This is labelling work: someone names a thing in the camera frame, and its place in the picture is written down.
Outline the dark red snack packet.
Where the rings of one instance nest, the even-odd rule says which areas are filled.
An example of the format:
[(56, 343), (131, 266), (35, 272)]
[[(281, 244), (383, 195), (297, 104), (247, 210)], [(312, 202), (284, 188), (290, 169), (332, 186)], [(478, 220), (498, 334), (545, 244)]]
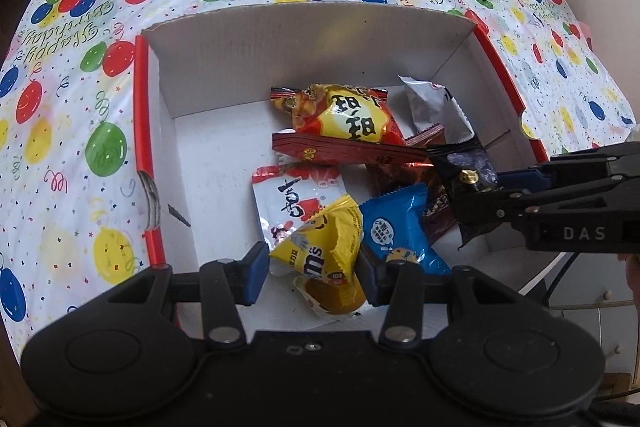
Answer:
[(278, 132), (271, 137), (278, 154), (318, 165), (427, 164), (426, 150), (445, 143), (441, 124), (410, 136), (404, 145), (371, 143), (299, 132)]

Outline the black candy packet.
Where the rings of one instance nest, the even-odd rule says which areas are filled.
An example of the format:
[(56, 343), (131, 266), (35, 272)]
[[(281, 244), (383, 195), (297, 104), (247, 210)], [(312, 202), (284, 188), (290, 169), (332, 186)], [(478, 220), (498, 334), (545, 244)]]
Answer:
[(426, 153), (446, 191), (450, 208), (454, 195), (499, 188), (496, 170), (476, 136), (461, 143), (433, 145)]

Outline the balloon birthday tablecloth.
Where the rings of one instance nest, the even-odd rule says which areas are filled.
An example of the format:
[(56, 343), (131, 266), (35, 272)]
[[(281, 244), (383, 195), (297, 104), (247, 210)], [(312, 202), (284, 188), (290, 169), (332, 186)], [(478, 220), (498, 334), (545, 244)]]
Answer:
[(625, 138), (636, 118), (566, 0), (32, 0), (1, 65), (1, 317), (15, 353), (148, 264), (134, 169), (134, 39), (259, 3), (363, 1), (469, 17), (555, 155)]

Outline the white red cardboard box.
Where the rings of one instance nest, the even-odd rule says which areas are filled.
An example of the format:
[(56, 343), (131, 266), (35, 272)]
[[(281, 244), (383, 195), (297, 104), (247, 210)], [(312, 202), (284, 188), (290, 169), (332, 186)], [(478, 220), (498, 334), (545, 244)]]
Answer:
[(247, 5), (145, 30), (134, 56), (136, 168), (148, 201), (154, 265), (194, 272), (243, 257), (262, 239), (250, 177), (273, 164), (274, 132), (290, 117), (274, 87), (382, 87), (413, 134), (402, 80), (446, 87), (500, 171), (546, 159), (521, 124), (496, 49), (465, 17), (354, 2)]

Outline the red brown snack bag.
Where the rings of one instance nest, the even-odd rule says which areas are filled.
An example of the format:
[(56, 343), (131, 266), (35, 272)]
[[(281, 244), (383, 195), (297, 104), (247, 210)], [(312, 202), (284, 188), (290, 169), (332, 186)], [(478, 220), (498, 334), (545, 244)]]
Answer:
[(312, 84), (272, 88), (270, 101), (292, 118), (296, 132), (374, 144), (404, 145), (385, 89)]

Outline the white red snack bag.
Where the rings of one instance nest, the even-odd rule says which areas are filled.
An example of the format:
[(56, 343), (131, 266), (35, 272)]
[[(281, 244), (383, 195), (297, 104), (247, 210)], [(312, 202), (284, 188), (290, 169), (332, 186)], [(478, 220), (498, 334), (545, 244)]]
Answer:
[(259, 167), (252, 187), (270, 251), (346, 193), (340, 169), (308, 162)]

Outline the white spicy strips bag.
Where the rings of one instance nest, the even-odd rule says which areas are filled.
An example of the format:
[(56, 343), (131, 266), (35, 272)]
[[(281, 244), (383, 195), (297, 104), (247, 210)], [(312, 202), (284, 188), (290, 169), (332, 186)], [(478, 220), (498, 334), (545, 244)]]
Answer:
[(474, 138), (475, 131), (450, 91), (439, 83), (399, 76), (408, 98), (414, 127), (425, 131), (440, 124), (446, 143), (461, 143)]

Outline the yellow m&m's bag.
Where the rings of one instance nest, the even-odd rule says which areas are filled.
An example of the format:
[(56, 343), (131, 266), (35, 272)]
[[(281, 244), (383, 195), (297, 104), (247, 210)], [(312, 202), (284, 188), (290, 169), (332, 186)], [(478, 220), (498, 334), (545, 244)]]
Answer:
[(314, 312), (339, 317), (363, 306), (355, 274), (362, 226), (356, 200), (345, 194), (271, 251), (271, 259), (297, 273), (294, 286)]

